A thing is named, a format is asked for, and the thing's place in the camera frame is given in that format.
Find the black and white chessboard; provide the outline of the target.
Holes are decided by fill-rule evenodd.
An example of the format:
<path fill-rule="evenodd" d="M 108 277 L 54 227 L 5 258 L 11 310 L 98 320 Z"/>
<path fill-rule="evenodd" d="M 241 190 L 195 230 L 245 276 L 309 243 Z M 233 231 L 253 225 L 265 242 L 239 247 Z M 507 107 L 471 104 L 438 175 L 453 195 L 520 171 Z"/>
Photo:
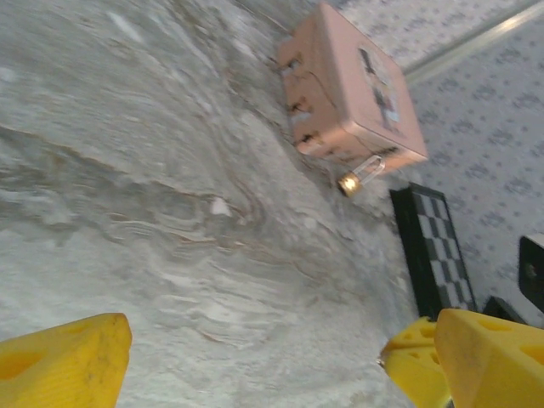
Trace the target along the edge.
<path fill-rule="evenodd" d="M 420 316 L 477 305 L 443 193 L 410 183 L 390 190 L 394 216 Z"/>

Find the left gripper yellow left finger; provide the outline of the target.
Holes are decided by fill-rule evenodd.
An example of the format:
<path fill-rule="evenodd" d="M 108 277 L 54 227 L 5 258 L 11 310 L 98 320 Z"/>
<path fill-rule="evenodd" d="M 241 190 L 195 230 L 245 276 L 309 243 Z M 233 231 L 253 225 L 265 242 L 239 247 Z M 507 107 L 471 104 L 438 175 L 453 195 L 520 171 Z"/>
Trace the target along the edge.
<path fill-rule="evenodd" d="M 115 408 L 132 339 L 108 313 L 0 341 L 0 408 Z"/>

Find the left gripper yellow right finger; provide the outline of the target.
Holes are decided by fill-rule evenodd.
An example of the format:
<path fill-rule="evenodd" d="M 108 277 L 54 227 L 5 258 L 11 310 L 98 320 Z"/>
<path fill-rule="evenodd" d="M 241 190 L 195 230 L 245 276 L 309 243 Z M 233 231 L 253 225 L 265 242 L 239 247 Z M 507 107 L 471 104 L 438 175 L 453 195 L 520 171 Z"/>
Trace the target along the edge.
<path fill-rule="evenodd" d="M 444 309 L 434 344 L 455 408 L 544 408 L 544 329 Z"/>

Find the small brass padlock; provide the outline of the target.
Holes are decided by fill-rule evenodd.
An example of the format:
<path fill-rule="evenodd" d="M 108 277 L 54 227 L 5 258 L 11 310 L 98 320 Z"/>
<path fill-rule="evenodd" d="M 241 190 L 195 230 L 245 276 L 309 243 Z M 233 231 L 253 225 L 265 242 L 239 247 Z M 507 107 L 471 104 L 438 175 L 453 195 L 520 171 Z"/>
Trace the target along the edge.
<path fill-rule="evenodd" d="M 337 187 L 346 197 L 354 196 L 364 185 L 372 181 L 383 172 L 386 167 L 385 160 L 374 155 L 363 161 L 358 167 L 345 173 L 337 181 Z"/>

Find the pink tin box with figures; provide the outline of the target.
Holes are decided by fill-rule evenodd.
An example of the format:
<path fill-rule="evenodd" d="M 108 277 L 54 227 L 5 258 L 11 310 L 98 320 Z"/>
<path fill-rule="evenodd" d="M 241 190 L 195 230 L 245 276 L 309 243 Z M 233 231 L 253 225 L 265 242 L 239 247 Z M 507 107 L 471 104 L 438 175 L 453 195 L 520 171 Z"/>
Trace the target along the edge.
<path fill-rule="evenodd" d="M 386 171 L 424 162 L 428 151 L 400 67 L 325 2 L 278 47 L 277 62 L 303 155 Z"/>

